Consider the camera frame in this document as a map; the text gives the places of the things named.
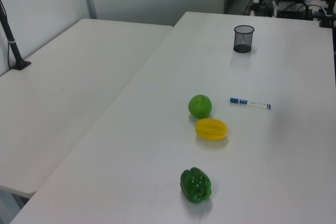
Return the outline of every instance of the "black stand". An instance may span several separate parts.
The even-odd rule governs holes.
[[[334,28],[334,21],[336,20],[336,15],[333,14],[335,1],[336,0],[327,0],[328,8],[320,9],[318,12],[314,12],[314,18],[317,18],[320,21],[320,27],[324,28]]]
[[[15,42],[14,36],[12,34],[12,31],[9,27],[7,16],[5,14],[5,10],[3,9],[2,5],[0,5],[0,7],[1,7],[1,9],[0,9],[0,22],[1,22],[2,27],[4,28],[8,43],[11,46],[13,55],[14,55],[15,60],[16,60],[15,66],[13,66],[12,68],[16,69],[16,70],[22,70],[25,67],[27,67],[28,65],[30,65],[30,62],[29,61],[24,61],[22,59],[20,51],[17,48],[17,45],[16,45],[16,42]]]

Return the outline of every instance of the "white table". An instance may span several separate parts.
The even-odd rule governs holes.
[[[84,19],[0,77],[0,189],[30,198],[172,27]]]
[[[241,24],[255,27],[251,53],[233,51]],[[225,140],[195,135],[199,93]],[[186,13],[12,223],[334,224],[335,125],[331,30]],[[194,166],[213,189],[198,205],[180,189]]]

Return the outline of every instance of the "floor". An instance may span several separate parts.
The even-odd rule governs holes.
[[[241,15],[242,8],[248,5],[250,0],[227,0],[227,12],[226,14]]]

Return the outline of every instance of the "black cable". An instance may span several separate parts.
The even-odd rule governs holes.
[[[5,16],[6,16],[6,18],[7,18],[7,13],[6,13],[5,6],[4,6],[4,4],[2,3],[1,0],[0,0],[0,5],[1,5],[2,10],[4,10]]]
[[[298,13],[300,11],[300,9],[303,8],[304,6],[305,5],[301,5],[296,12]]]
[[[11,70],[11,64],[9,64],[9,42],[7,43],[8,47],[7,47],[7,63],[8,63],[8,68]]]
[[[250,5],[251,2],[252,2],[252,0],[250,0],[250,1],[248,2],[247,6],[245,7],[245,11],[244,11],[244,15],[243,15],[243,16],[245,16],[246,10],[247,10],[247,8],[248,8],[248,6]]]
[[[4,4],[2,3],[2,1],[0,0],[0,6],[1,6],[1,9],[4,11],[5,13],[5,17],[7,18],[7,13],[6,13],[6,9],[5,9],[5,6]],[[11,64],[9,63],[9,42],[7,42],[7,63],[8,63],[8,68],[11,70]]]
[[[308,6],[317,6],[317,7],[320,7],[321,9],[323,9],[323,7],[319,6],[319,5],[311,5],[311,4],[309,4]]]

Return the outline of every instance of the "pen holder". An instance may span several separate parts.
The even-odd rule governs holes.
[[[233,50],[236,52],[250,52],[252,46],[254,28],[247,25],[235,27],[235,45]]]

